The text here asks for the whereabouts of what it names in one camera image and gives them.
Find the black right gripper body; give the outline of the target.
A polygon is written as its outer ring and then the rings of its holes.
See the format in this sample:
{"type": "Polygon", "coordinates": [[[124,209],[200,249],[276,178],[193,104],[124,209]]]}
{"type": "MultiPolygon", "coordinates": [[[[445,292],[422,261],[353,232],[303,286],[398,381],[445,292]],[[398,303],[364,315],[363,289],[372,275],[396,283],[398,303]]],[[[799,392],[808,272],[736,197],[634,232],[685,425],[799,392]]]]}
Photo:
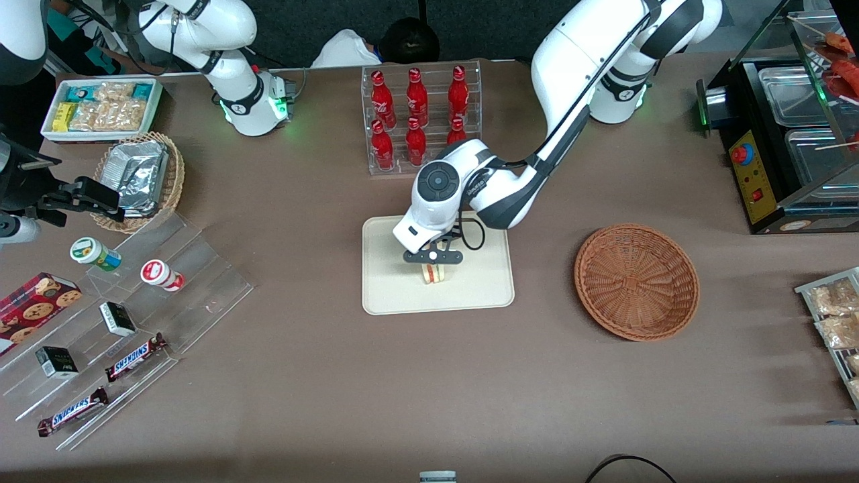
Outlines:
{"type": "Polygon", "coordinates": [[[23,211],[53,191],[52,163],[9,138],[2,137],[1,208],[23,211]]]}

